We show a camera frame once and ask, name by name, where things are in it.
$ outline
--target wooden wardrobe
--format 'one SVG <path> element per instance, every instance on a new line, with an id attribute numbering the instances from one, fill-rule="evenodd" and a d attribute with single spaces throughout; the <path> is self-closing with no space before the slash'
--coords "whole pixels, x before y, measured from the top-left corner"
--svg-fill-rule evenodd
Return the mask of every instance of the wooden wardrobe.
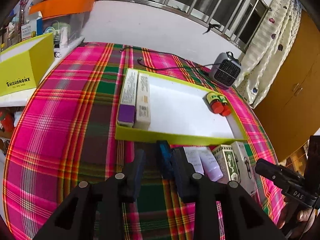
<path id="1" fill-rule="evenodd" d="M 320 32 L 303 11 L 292 49 L 266 98 L 254 109 L 278 161 L 320 127 Z"/>

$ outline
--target plaid tablecloth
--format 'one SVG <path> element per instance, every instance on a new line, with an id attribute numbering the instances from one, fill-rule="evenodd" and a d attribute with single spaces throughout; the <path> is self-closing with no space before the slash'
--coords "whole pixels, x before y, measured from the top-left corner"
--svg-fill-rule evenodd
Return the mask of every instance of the plaid tablecloth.
<path id="1" fill-rule="evenodd" d="M 183 204 L 174 182 L 161 179 L 155 167 L 155 145 L 114 138 L 124 69 L 146 69 L 138 64 L 139 57 L 152 68 L 181 66 L 157 72 L 225 94 L 249 137 L 246 149 L 252 166 L 258 158 L 275 163 L 263 128 L 236 90 L 218 89 L 199 74 L 202 70 L 193 68 L 198 67 L 193 62 L 122 48 L 110 43 L 76 48 L 46 77 L 26 106 L 4 172 L 5 218 L 17 240 L 32 239 L 80 181 L 104 181 L 131 162 L 138 148 L 147 152 L 147 164 L 137 202 L 123 205 L 125 239 L 192 239 L 194 204 Z M 260 176 L 256 180 L 257 200 L 276 222 L 284 205 L 280 190 Z"/>

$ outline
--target human hand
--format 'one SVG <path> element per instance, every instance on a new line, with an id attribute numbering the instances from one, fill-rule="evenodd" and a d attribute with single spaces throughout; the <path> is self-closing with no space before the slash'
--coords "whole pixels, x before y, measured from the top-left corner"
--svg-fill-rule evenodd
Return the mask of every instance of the human hand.
<path id="1" fill-rule="evenodd" d="M 277 222 L 277 227 L 279 229 L 281 229 L 284 226 L 284 222 L 285 222 L 285 218 L 288 214 L 288 211 L 290 209 L 291 203 L 290 203 L 290 199 L 285 197 L 284 201 L 287 202 L 287 204 L 284 206 L 284 208 L 281 210 L 280 213 L 280 217 L 279 220 Z M 313 222 L 315 221 L 315 217 L 316 217 L 316 213 L 315 211 L 312 212 L 312 215 L 310 217 L 310 220 L 308 221 L 308 218 L 310 216 L 312 212 L 312 209 L 307 209 L 307 210 L 301 210 L 298 215 L 297 215 L 297 221 L 301 222 L 299 223 L 299 225 L 297 226 L 297 228 L 295 228 L 295 230 L 292 232 L 292 235 L 290 236 L 290 238 L 296 238 L 302 235 L 302 233 L 307 232 Z"/>

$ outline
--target door handle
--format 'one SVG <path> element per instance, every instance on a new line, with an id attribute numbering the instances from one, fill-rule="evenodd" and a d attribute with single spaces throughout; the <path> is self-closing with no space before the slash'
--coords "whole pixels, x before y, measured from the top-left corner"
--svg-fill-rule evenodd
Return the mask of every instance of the door handle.
<path id="1" fill-rule="evenodd" d="M 298 86 L 299 86 L 299 83 L 295 84 L 294 89 L 292 89 L 292 92 L 294 92 Z"/>
<path id="2" fill-rule="evenodd" d="M 303 89 L 303 88 L 299 88 L 299 89 L 294 93 L 294 95 L 295 95 L 295 96 L 298 96 L 298 94 L 302 91 L 302 89 Z"/>

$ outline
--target barcode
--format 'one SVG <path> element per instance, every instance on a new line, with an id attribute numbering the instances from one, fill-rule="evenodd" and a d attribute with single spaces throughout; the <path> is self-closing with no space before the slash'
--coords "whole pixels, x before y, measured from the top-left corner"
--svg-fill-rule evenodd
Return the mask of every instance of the barcode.
<path id="1" fill-rule="evenodd" d="M 139 106 L 139 116 L 140 117 L 148 117 L 149 111 L 147 106 Z"/>

